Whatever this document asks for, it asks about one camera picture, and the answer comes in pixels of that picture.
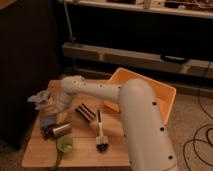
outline small box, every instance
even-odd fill
[[[175,100],[176,89],[168,84],[156,81],[154,79],[148,78],[146,76],[140,75],[124,68],[118,68],[111,76],[111,78],[107,81],[107,83],[122,84],[127,80],[133,78],[145,80],[153,88],[157,97],[157,103],[159,104],[164,124],[166,125]],[[118,105],[115,103],[112,103],[110,101],[104,101],[104,104],[115,111],[119,110]]]

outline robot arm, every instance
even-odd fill
[[[133,171],[178,171],[175,153],[163,124],[152,88],[143,80],[122,85],[87,83],[66,77],[61,83],[57,110],[66,110],[77,93],[117,102]]]

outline speckled floor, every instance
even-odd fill
[[[202,98],[201,99],[205,109],[213,116],[213,99]],[[178,166],[180,171],[187,171],[186,164],[183,158],[183,145],[184,143],[193,138],[193,135],[197,128],[206,125],[213,124],[213,120],[210,119],[199,106],[196,96],[177,94],[175,104],[170,116],[169,123],[167,125],[168,131],[170,133],[176,155],[178,160]],[[202,129],[198,138],[206,140],[205,132],[207,128]],[[34,170],[48,170],[47,168],[30,169],[22,168],[21,161],[22,157],[29,140],[29,133],[26,135],[25,143],[19,152],[14,151],[8,147],[3,142],[0,142],[0,170],[1,171],[34,171]],[[213,139],[213,133],[210,134],[210,139]],[[206,145],[205,143],[196,143],[196,149],[199,155],[210,164],[213,164],[213,148]],[[212,171],[213,167],[209,167],[205,163],[201,162],[195,155],[192,143],[186,146],[186,159],[191,168],[191,171]],[[99,171],[130,171],[129,168],[88,168],[88,169],[60,169],[60,170],[76,170],[76,171],[86,171],[86,170],[99,170]]]

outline table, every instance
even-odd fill
[[[59,80],[51,80],[48,90],[55,99],[60,87]],[[101,110],[104,134],[109,138],[109,149],[106,153],[96,150],[95,137],[98,136],[98,125],[94,120],[88,124],[75,112],[81,103],[86,104],[96,112]],[[68,109],[69,119],[72,124],[70,136],[74,141],[71,153],[65,154],[60,167],[129,167],[127,146],[123,134],[120,116],[117,112],[104,106],[103,101],[79,94]],[[23,167],[51,167],[56,158],[55,142],[43,140],[40,134],[39,121],[33,128],[23,161]]]

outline orange plastic basket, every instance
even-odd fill
[[[164,124],[166,125],[174,103],[176,89],[168,84],[156,81],[154,79],[148,78],[146,76],[140,75],[124,68],[118,68],[111,76],[111,78],[107,81],[107,83],[122,84],[132,78],[139,78],[145,80],[153,88],[157,97],[157,103],[160,106],[160,111],[164,120]],[[118,105],[115,103],[112,103],[110,101],[104,101],[104,104],[115,111],[119,110]]]

